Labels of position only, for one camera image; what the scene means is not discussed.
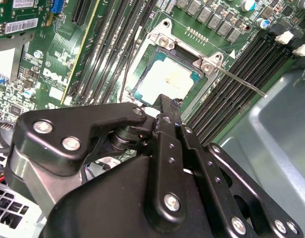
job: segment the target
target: chip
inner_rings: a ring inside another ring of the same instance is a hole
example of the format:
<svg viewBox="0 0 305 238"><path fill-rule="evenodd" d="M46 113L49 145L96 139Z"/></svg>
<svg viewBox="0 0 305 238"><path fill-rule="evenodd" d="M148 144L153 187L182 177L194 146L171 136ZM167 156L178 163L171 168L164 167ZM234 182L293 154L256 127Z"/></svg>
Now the chip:
<svg viewBox="0 0 305 238"><path fill-rule="evenodd" d="M177 1L177 6L179 8L184 8L186 6L187 2L188 2L188 0L178 0Z"/></svg>
<svg viewBox="0 0 305 238"><path fill-rule="evenodd" d="M224 6L222 6L222 5L218 5L218 7L217 7L217 9L216 9L216 13L217 14L220 14L223 10L225 9L225 7Z"/></svg>
<svg viewBox="0 0 305 238"><path fill-rule="evenodd" d="M272 14L273 14L272 8L266 7L266 8L262 11L261 16L262 16L263 18L265 18L265 19L268 19L269 17L272 16Z"/></svg>
<svg viewBox="0 0 305 238"><path fill-rule="evenodd" d="M230 23L228 23L227 21L224 21L224 23L218 29L217 34L225 36L231 27L232 27L232 25Z"/></svg>
<svg viewBox="0 0 305 238"><path fill-rule="evenodd" d="M225 17L225 19L229 21L229 20L232 19L233 16L234 16L234 14L232 14L231 12L229 12L229 13L227 14L227 16Z"/></svg>
<svg viewBox="0 0 305 238"><path fill-rule="evenodd" d="M230 41L230 42L232 42L232 43L234 43L234 42L238 39L238 37L239 37L240 35L241 35L241 32L240 32L238 29L233 28L233 29L229 32L228 37L227 37L227 40Z"/></svg>
<svg viewBox="0 0 305 238"><path fill-rule="evenodd" d="M279 2L279 0L273 0L273 1L269 4L269 6L275 7L275 6L277 5L278 2Z"/></svg>
<svg viewBox="0 0 305 238"><path fill-rule="evenodd" d="M283 9L282 14L284 16L290 16L292 12L293 12L292 7L286 6L285 9Z"/></svg>
<svg viewBox="0 0 305 238"><path fill-rule="evenodd" d="M240 18L240 19L238 19L237 22L235 23L235 26L236 26L236 27L240 27L240 26L243 24L243 22L244 22L244 21Z"/></svg>
<svg viewBox="0 0 305 238"><path fill-rule="evenodd" d="M305 29L305 18L298 25L301 29Z"/></svg>
<svg viewBox="0 0 305 238"><path fill-rule="evenodd" d="M33 82L30 80L24 80L23 81L23 87L24 88L31 88L32 87Z"/></svg>
<svg viewBox="0 0 305 238"><path fill-rule="evenodd" d="M211 7L211 5L212 5L213 2L214 2L214 0L207 0L205 6Z"/></svg>
<svg viewBox="0 0 305 238"><path fill-rule="evenodd" d="M199 10L201 6L201 3L199 3L198 1L193 0L190 4L190 6L187 8L186 12L191 15L194 16L196 14L196 12Z"/></svg>
<svg viewBox="0 0 305 238"><path fill-rule="evenodd" d="M216 14L213 14L211 20L209 21L209 23L207 24L207 26L213 30L216 30L216 28L218 27L218 25L220 24L222 18L219 17Z"/></svg>
<svg viewBox="0 0 305 238"><path fill-rule="evenodd" d="M208 17L211 15L211 11L207 9L206 7L202 9L200 15L198 16L197 20L205 23L208 19Z"/></svg>
<svg viewBox="0 0 305 238"><path fill-rule="evenodd" d="M22 109L14 104L11 105L10 107L10 113L14 114L15 116L21 115Z"/></svg>

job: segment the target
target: barcode label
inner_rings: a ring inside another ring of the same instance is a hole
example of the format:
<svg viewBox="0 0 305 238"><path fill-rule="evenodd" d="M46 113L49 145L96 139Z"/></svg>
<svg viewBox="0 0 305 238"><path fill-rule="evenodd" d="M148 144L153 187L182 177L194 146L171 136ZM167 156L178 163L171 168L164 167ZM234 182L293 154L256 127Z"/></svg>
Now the barcode label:
<svg viewBox="0 0 305 238"><path fill-rule="evenodd" d="M24 20L24 21L17 21L13 23L7 23L5 25L5 34L10 34L17 31L23 31L26 29L37 27L38 25L38 18L30 19L30 20Z"/></svg>
<svg viewBox="0 0 305 238"><path fill-rule="evenodd" d="M12 8L33 7L34 0L13 0Z"/></svg>

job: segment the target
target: white sticker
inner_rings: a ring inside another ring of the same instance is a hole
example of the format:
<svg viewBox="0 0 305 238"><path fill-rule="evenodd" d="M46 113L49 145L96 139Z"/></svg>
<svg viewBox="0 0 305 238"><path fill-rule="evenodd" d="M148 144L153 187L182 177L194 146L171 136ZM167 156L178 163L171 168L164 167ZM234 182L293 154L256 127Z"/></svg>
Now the white sticker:
<svg viewBox="0 0 305 238"><path fill-rule="evenodd" d="M5 34L10 34L10 33L13 33L13 32L22 31L22 30L37 27L38 21L39 21L38 18L34 18L34 19L30 19L30 20L7 23L5 25L4 33Z"/></svg>
<svg viewBox="0 0 305 238"><path fill-rule="evenodd" d="M33 7L34 0L13 0L12 8Z"/></svg>
<svg viewBox="0 0 305 238"><path fill-rule="evenodd" d="M62 96L63 96L63 91L61 91L60 89L57 89L55 87L51 87L49 96L52 97L52 98L56 98L58 100L61 100Z"/></svg>

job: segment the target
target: capacitor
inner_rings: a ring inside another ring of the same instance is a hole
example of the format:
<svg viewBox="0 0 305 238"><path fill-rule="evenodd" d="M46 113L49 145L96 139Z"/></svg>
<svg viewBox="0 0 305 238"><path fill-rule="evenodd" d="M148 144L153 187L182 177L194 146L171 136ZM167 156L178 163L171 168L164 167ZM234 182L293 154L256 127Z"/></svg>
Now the capacitor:
<svg viewBox="0 0 305 238"><path fill-rule="evenodd" d="M256 20L256 26L260 29L266 29L269 26L269 21L263 18L258 18Z"/></svg>
<svg viewBox="0 0 305 238"><path fill-rule="evenodd" d="M28 88L23 92L23 96L28 99L34 97L35 94L36 94L36 91L34 88Z"/></svg>
<svg viewBox="0 0 305 238"><path fill-rule="evenodd" d="M252 11L256 7L255 0L243 0L241 4L241 8L243 11Z"/></svg>
<svg viewBox="0 0 305 238"><path fill-rule="evenodd" d="M300 9L305 9L305 0L299 0L297 6Z"/></svg>
<svg viewBox="0 0 305 238"><path fill-rule="evenodd" d="M42 53L42 51L35 51L35 52L33 53L33 56L34 56L35 58L37 58L37 59L42 59L42 58L43 58L43 53Z"/></svg>

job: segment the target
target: green circuit board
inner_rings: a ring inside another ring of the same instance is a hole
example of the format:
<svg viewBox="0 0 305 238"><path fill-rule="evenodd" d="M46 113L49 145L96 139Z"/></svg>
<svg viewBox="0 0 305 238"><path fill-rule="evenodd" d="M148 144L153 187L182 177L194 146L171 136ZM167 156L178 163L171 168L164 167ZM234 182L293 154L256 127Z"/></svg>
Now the green circuit board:
<svg viewBox="0 0 305 238"><path fill-rule="evenodd" d="M271 14L267 17L270 25L284 19L291 28L305 32L305 15L297 9L294 1L276 1L275 6L272 7L272 12L266 12L266 8L274 0L259 0L256 2L255 10L243 12L240 8L240 0L203 0L199 1L200 5L195 14L188 13L193 1L188 0L186 2L183 8L176 5L176 0L158 0L156 2L156 6L153 8L135 44L135 54L140 50L141 43L145 41L147 34L166 18L170 19L173 24L172 34L196 51L207 57L215 52L221 52L224 55L222 67L225 69L230 68L257 35L259 29L256 27L255 21L262 14L264 16ZM103 19L108 14L109 3L110 1L106 0L91 1L85 24L76 25L71 21L76 1L66 1L61 13L54 14L50 26L36 30L34 39L23 46L18 78L12 83L6 82L0 85L0 119L15 121L25 111L70 107L78 103L74 87L80 81L88 57L94 50L93 46L96 43L99 29L105 27L102 24ZM283 10L288 5L292 11L284 14ZM48 7L50 6L46 2L43 11L47 11ZM222 21L228 21L231 27L240 31L241 34L234 42L231 42L227 39L227 36L219 35L217 29L210 29L207 26L208 23L205 24L198 20L203 8L209 9L211 14L218 15L222 18ZM8 14L7 11L5 12L5 16L12 14L11 11L8 12ZM229 12L233 16L227 20L226 16ZM150 45L140 59L139 64L133 66L135 67L133 77L127 81L126 85L128 92L133 90L155 49L156 46ZM112 78L111 74L108 73L108 75L107 81L99 94L103 94L107 89L107 85ZM113 86L108 99L109 103L118 101L122 78L121 75ZM189 91L183 101L182 111L191 103L206 81L206 77L200 79ZM36 91L35 96L30 99L23 96L25 85L28 83Z"/></svg>

